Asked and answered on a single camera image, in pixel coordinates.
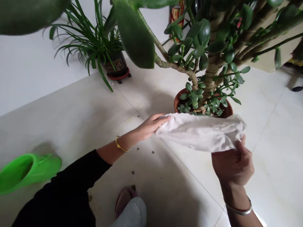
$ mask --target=green plastic bucket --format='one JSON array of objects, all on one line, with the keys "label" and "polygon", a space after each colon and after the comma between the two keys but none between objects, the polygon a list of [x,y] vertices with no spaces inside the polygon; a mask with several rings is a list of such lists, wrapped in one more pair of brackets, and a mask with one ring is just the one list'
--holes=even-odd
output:
[{"label": "green plastic bucket", "polygon": [[0,172],[0,195],[5,195],[35,182],[51,179],[61,167],[53,154],[24,154],[7,164]]}]

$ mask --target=white cloth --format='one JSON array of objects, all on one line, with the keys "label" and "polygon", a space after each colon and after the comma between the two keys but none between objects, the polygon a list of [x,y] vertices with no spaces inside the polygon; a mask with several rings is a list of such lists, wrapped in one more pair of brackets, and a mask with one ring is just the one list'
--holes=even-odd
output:
[{"label": "white cloth", "polygon": [[228,118],[170,113],[170,121],[156,131],[156,136],[172,140],[199,151],[219,152],[234,149],[235,141],[244,135],[246,123],[234,114]]}]

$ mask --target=hand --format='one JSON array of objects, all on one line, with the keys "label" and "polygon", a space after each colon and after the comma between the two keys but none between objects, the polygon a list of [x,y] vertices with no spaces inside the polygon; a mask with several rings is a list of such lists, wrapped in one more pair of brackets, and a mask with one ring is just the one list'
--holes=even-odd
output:
[{"label": "hand", "polygon": [[139,125],[138,128],[134,129],[140,140],[149,138],[159,128],[160,125],[171,119],[171,116],[159,118],[164,114],[165,113],[153,114],[141,125]]},{"label": "hand", "polygon": [[212,166],[219,181],[224,185],[244,186],[254,173],[252,153],[245,148],[245,135],[237,141],[237,150],[211,154]]}]

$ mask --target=black sleeve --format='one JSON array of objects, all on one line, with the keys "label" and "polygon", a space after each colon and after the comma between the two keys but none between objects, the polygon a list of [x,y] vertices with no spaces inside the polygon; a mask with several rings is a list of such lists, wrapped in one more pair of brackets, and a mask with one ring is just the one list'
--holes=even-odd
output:
[{"label": "black sleeve", "polygon": [[111,167],[91,151],[59,172],[19,212],[16,226],[95,226],[87,190]]},{"label": "black sleeve", "polygon": [[111,167],[93,150],[69,165],[45,185],[45,190],[68,190],[69,192],[87,191]]}]

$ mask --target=slipper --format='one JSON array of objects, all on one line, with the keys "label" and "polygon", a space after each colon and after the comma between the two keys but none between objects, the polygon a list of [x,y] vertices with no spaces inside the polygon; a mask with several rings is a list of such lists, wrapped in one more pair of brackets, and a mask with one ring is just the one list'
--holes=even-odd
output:
[{"label": "slipper", "polygon": [[118,218],[123,213],[123,210],[129,203],[129,201],[131,201],[133,198],[135,198],[137,196],[138,196],[138,193],[136,191],[135,185],[123,188],[123,190],[119,194],[119,197],[117,199],[116,206],[115,206],[116,218]]}]

